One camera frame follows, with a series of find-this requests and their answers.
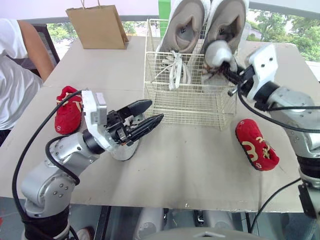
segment black cable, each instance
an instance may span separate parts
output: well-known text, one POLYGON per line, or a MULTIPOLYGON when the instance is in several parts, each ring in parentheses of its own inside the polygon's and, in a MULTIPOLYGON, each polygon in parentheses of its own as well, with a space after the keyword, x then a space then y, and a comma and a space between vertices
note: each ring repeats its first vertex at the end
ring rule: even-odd
POLYGON ((320 130, 318 129, 308 129, 308 128, 299 128, 299 127, 294 127, 294 126, 291 126, 291 125, 288 125, 288 124, 285 124, 283 122, 280 122, 280 121, 277 121, 277 120, 274 120, 272 119, 271 117, 268 117, 260 112, 258 112, 257 110, 253 109, 251 106, 248 105, 248 103, 246 103, 246 101, 244 100, 242 94, 241 94, 241 86, 242 84, 238 84, 237 85, 237 94, 238 94, 238 97, 240 99, 240 102, 249 110, 251 111, 252 113, 258 115, 259 117, 271 122, 271 123, 274 123, 276 125, 279 125, 283 128, 286 128, 286 129, 290 129, 290 130, 293 130, 293 131, 297 131, 297 132, 303 132, 303 133, 313 133, 313 134, 320 134, 320 130))
POLYGON ((265 209, 265 207, 267 206, 267 204, 278 194, 280 193, 283 189, 287 188, 287 187, 290 187, 291 185, 299 182, 301 180, 301 178, 298 178, 292 182, 290 182, 289 184, 279 188, 274 194, 272 194, 267 201, 265 201, 265 203, 262 205, 262 207, 259 209, 259 211, 257 212, 255 218, 253 219, 253 222, 252 222, 252 225, 251 225, 251 228, 250 228, 250 233, 252 234, 253 230, 254 230, 254 227, 255 227, 255 224, 258 220, 258 217, 260 216, 260 214, 262 213, 262 211, 265 209))
POLYGON ((75 240, 79 240, 78 235, 72 226, 70 226, 70 232, 72 233, 75 240))
POLYGON ((319 110, 320 106, 280 106, 280 107, 271 107, 267 111, 280 111, 280 110, 319 110))
MULTIPOLYGON (((39 132, 44 128, 44 126, 46 125, 46 123, 50 120, 50 118, 56 113, 56 111, 66 102, 68 101, 70 98, 74 97, 75 95, 81 94, 81 90, 76 91, 70 95, 68 95, 67 97, 65 97, 53 110, 52 112, 45 118, 45 120, 40 124, 40 126, 37 128, 37 130, 34 132, 34 134, 32 135, 32 137, 30 138, 30 140, 28 141, 28 143, 26 144, 26 146, 24 147, 20 158, 16 164, 14 173, 13 173, 13 177, 12 177, 12 185, 11 185, 11 189, 12 189, 12 196, 13 196, 13 200, 14 200, 14 204, 15 207, 17 208, 19 215, 21 216, 22 222, 24 223, 28 223, 30 220, 30 217, 26 214, 26 212, 24 211, 23 207, 21 206, 21 203, 19 201, 19 196, 18 196, 18 190, 17 190, 17 179, 18 179, 18 174, 21 168, 21 165, 23 163, 23 160, 31 146, 31 144, 34 142, 35 138, 38 136, 39 132)), ((44 234, 43 232, 41 232, 40 230, 35 230, 42 238, 46 239, 46 240, 54 240, 52 237, 47 236, 46 234, 44 234)))
POLYGON ((54 143, 57 140, 63 139, 67 136, 57 136, 53 139, 51 139, 46 145, 45 145, 45 154, 46 157, 49 159, 49 161, 55 165, 57 168, 61 169, 62 171, 64 171, 66 174, 68 174, 70 177, 72 177, 75 181, 75 185, 77 186, 80 183, 80 179, 77 175, 75 175, 72 171, 70 171, 68 168, 66 168, 65 166, 61 165, 59 162, 57 162, 54 157, 51 155, 50 153, 50 145, 52 143, 54 143))

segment floor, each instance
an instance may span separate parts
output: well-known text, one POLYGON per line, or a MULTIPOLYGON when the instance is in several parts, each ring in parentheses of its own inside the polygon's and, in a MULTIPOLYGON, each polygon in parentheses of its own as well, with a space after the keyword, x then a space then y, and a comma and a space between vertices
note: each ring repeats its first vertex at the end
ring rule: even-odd
MULTIPOLYGON (((96 229, 101 207, 92 205, 73 204, 70 207, 70 222, 77 231, 81 228, 91 226, 96 229)), ((141 208, 139 207, 112 207, 109 224, 106 231, 106 240, 132 240, 132 236, 137 224, 141 208)), ((248 231, 246 214, 228 213, 235 228, 238 231, 248 231)), ((308 225, 308 218, 302 213, 296 213, 293 216, 297 219, 297 226, 294 229, 296 239, 301 239, 299 232, 303 232, 305 225, 308 225)), ((249 213, 247 217, 251 222, 255 217, 254 213, 249 213)), ((253 233, 269 240, 285 240, 283 234, 283 225, 286 222, 286 215, 281 213, 263 213, 257 221, 257 226, 253 233)), ((164 230, 172 228, 194 227, 194 212, 191 210, 170 210, 167 214, 167 223, 164 230)), ((23 224, 11 198, 0 197, 0 240, 20 240, 23 232, 23 224)), ((320 240, 319 227, 315 236, 308 240, 320 240)))

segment paper bag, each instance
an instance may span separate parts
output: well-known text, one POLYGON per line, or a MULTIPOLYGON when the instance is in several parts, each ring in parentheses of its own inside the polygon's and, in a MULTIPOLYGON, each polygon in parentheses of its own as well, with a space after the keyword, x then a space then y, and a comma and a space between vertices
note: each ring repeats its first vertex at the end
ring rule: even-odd
POLYGON ((125 49, 128 42, 116 6, 69 8, 69 17, 84 49, 125 49))

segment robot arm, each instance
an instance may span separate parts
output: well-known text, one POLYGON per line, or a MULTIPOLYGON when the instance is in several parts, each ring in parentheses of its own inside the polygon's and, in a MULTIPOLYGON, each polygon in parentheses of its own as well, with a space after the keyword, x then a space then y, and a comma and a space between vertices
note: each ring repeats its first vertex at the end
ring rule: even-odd
MULTIPOLYGON (((69 234, 69 204, 80 174, 105 151, 133 154, 138 140, 164 117, 160 114, 144 119, 151 100, 136 101, 108 114, 102 93, 82 91, 82 100, 87 129, 48 142, 45 160, 27 175, 21 186, 26 197, 25 212, 32 224, 52 238, 59 236, 57 239, 65 239, 69 234), (63 224, 56 224, 57 219, 63 224)), ((25 237, 39 239, 28 224, 25 237)))
POLYGON ((275 47, 270 44, 258 49, 247 58, 247 69, 238 67, 230 71, 222 66, 223 74, 236 85, 228 94, 245 96, 261 111, 268 111, 272 119, 304 131, 284 128, 297 156, 303 184, 299 185, 304 213, 320 220, 320 111, 305 109, 314 107, 314 101, 305 93, 280 87, 274 82, 278 68, 275 47))

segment table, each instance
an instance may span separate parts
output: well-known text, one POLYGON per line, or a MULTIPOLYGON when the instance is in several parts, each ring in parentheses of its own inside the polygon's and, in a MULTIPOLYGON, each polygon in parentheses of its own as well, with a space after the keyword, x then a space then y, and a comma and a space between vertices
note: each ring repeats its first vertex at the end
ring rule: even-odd
MULTIPOLYGON (((246 42, 244 57, 265 43, 246 42)), ((319 83, 293 44, 276 43, 276 82, 308 93, 319 102, 319 83)), ((126 50, 83 49, 76 40, 34 97, 0 148, 0 196, 12 197, 11 180, 32 133, 56 104, 61 88, 71 85, 102 92, 109 111, 143 98, 145 38, 132 37, 126 50)), ((299 177, 298 162, 285 131, 245 109, 240 102, 230 126, 159 125, 145 136, 132 159, 116 161, 109 153, 90 165, 71 202, 87 205, 257 211, 278 188, 299 177), (244 118, 254 119, 280 162, 267 172, 250 165, 234 131, 244 118)), ((18 186, 45 157, 45 144, 58 136, 51 119, 40 132, 21 167, 18 186)), ((297 184, 282 191, 267 212, 302 212, 297 184)))

